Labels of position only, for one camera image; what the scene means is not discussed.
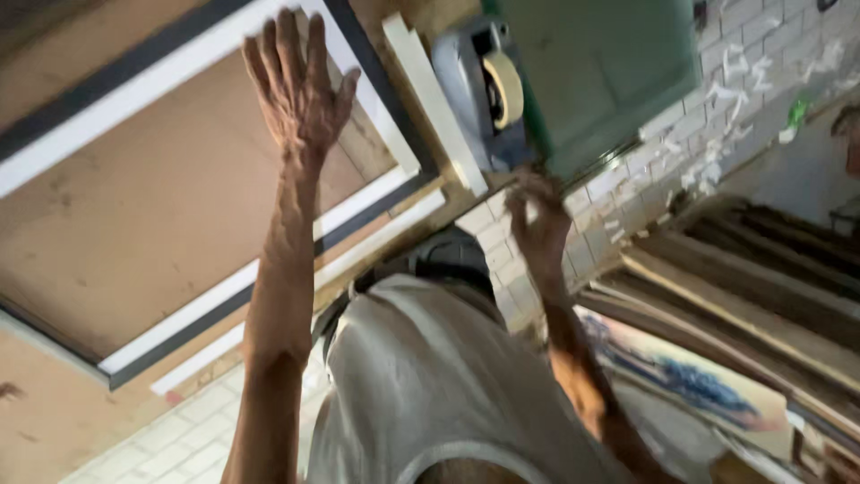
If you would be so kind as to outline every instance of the green board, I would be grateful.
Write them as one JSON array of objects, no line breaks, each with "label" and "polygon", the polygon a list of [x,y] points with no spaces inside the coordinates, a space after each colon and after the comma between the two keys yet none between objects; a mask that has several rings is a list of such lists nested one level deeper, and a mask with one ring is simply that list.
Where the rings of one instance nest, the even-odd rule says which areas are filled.
[{"label": "green board", "polygon": [[575,180],[698,87],[691,0],[486,0],[525,71],[525,121],[550,173]]}]

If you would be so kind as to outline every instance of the gray tape dispenser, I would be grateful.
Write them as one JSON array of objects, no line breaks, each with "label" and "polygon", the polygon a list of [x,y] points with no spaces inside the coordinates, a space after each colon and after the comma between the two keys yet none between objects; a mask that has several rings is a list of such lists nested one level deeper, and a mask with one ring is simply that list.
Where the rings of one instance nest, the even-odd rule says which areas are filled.
[{"label": "gray tape dispenser", "polygon": [[507,24],[477,16],[433,43],[433,69],[485,171],[510,171],[535,158],[525,142],[519,62]]}]

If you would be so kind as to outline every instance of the white sleeveless shirt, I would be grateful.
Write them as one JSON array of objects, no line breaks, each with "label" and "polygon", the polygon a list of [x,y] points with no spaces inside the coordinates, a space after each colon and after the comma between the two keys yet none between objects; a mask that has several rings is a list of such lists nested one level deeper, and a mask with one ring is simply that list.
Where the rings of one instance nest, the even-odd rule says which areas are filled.
[{"label": "white sleeveless shirt", "polygon": [[309,483],[411,484],[472,458],[532,484],[630,482],[548,365],[444,287],[391,276],[341,317]]}]

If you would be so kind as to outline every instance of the raised arm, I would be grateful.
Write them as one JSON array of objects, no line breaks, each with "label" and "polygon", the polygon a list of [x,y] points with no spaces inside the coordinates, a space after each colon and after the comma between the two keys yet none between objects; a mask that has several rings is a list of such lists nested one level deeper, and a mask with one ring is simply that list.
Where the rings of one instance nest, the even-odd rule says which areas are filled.
[{"label": "raised arm", "polygon": [[294,482],[301,379],[310,354],[313,220],[323,160],[352,111],[359,72],[335,94],[323,21],[310,20],[307,66],[291,12],[243,46],[263,116],[281,147],[277,202],[245,323],[245,388],[222,482]]},{"label": "raised arm", "polygon": [[[528,223],[526,203],[537,209]],[[627,420],[609,382],[589,349],[562,273],[562,255],[571,220],[546,179],[527,174],[507,200],[511,230],[523,253],[546,312],[552,372],[582,424],[623,463],[639,482],[679,483],[663,472]]]}]

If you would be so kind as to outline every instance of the hand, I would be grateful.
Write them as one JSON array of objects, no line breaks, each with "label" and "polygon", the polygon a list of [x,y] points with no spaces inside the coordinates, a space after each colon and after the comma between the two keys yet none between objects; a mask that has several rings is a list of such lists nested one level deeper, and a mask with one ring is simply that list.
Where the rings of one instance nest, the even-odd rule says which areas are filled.
[{"label": "hand", "polygon": [[335,94],[329,81],[323,19],[310,19],[308,64],[298,43],[296,19],[283,9],[257,38],[247,38],[242,53],[254,81],[260,107],[275,141],[285,154],[310,149],[301,160],[319,173],[329,148],[337,141],[353,109],[361,71],[350,71]]},{"label": "hand", "polygon": [[[541,296],[552,300],[565,298],[562,257],[570,217],[550,180],[524,173],[520,174],[519,183],[507,197],[511,232]],[[537,209],[537,218],[531,223],[526,220],[526,203]]]}]

